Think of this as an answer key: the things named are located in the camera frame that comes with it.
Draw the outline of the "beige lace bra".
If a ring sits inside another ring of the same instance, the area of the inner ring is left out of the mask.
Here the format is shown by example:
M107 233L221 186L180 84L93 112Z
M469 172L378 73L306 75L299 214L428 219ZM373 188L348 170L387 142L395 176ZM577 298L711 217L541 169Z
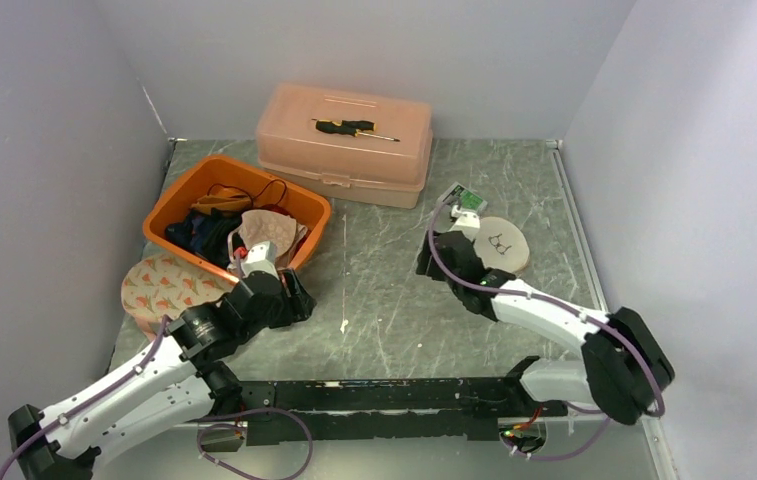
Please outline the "beige lace bra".
M257 244L269 241L276 250L276 266L286 267L308 234L305 225L272 210L247 210L240 220L240 225L227 236L231 259L240 257L240 248L248 251Z

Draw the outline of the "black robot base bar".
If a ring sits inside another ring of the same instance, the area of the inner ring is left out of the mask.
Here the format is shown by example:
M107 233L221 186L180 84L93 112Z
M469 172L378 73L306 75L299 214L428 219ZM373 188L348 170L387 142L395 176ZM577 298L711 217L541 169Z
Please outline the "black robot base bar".
M563 417L514 377L244 381L204 422L242 421L250 446L316 441L463 437L495 441L511 422Z

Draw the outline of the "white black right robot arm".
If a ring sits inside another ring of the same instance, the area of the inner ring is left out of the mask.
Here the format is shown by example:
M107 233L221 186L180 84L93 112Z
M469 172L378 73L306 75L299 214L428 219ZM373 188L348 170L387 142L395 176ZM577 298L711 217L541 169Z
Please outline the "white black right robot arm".
M487 268L459 231L427 231L417 272L446 283L467 311L528 329L575 355L573 361L530 359L520 366L504 391L514 413L528 415L544 402L560 401L593 406L624 425L664 414L663 392L676 373L637 311L581 307Z

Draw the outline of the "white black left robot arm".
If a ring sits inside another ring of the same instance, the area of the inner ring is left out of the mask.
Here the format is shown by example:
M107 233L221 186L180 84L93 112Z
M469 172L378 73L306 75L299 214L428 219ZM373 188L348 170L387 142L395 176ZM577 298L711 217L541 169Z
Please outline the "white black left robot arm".
M27 479L90 479L127 450L177 424L233 417L242 387L224 358L264 329L307 320L315 308L296 273L255 271L219 298L164 317L155 339L84 390L8 418L11 455Z

